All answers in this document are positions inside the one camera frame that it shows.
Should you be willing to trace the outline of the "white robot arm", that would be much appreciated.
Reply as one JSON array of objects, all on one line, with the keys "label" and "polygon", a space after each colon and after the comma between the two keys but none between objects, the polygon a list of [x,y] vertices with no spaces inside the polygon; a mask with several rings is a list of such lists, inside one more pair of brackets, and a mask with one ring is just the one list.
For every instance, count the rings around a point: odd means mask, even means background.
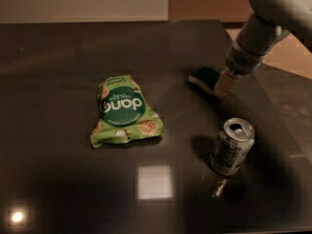
[{"label": "white robot arm", "polygon": [[312,51],[312,0],[249,0],[253,12],[232,43],[213,95],[223,98],[288,35]]}]

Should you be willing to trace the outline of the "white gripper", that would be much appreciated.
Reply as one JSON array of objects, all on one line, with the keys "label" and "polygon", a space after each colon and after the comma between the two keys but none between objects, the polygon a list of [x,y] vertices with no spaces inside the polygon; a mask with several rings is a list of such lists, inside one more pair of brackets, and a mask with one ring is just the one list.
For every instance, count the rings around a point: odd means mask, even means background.
[{"label": "white gripper", "polygon": [[238,83],[241,76],[253,72],[266,56],[266,49],[250,49],[235,40],[225,57],[226,67],[219,75],[213,89],[213,95],[224,98]]}]

